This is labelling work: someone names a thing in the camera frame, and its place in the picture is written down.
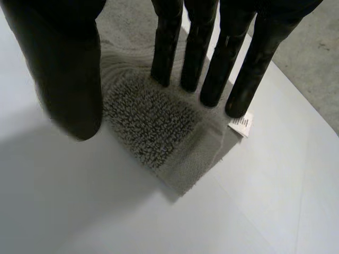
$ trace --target towel tag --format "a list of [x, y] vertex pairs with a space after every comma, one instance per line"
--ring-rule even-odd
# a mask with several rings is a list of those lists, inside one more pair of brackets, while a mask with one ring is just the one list
[[228, 126], [238, 132], [241, 136], [248, 138], [249, 130], [253, 121], [253, 114], [246, 112], [241, 118], [232, 119]]

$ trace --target white surface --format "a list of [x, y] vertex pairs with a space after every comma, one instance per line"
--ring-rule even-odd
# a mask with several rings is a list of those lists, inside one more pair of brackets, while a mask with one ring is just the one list
[[59, 133], [2, 12], [0, 36], [0, 253], [339, 253], [339, 138], [274, 64], [249, 139], [174, 201], [106, 128]]

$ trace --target care label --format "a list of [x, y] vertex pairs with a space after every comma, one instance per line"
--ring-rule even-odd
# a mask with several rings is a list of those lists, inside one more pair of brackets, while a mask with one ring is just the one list
[[253, 121], [253, 114], [246, 112], [241, 118], [232, 119], [228, 126], [238, 132], [241, 136], [248, 138], [249, 130]]

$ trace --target gray towel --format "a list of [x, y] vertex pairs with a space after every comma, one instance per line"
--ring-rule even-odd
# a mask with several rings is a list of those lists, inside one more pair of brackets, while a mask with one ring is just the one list
[[105, 120], [145, 168], [185, 194], [240, 140], [227, 127], [224, 113], [231, 85], [213, 110], [200, 105], [198, 93], [179, 88], [187, 37], [183, 30], [170, 86], [152, 80], [157, 16], [150, 0], [109, 0], [97, 24]]

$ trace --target gray carpet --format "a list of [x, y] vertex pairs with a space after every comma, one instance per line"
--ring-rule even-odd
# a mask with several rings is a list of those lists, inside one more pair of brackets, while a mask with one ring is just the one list
[[150, 0], [108, 0], [97, 24], [105, 120], [147, 170], [185, 194], [240, 140], [227, 127], [224, 113], [231, 85], [214, 110], [202, 107], [197, 93], [179, 88], [187, 37], [183, 30], [170, 87], [150, 78], [157, 27]]
[[338, 0], [324, 0], [280, 45], [273, 61], [339, 135], [338, 13]]

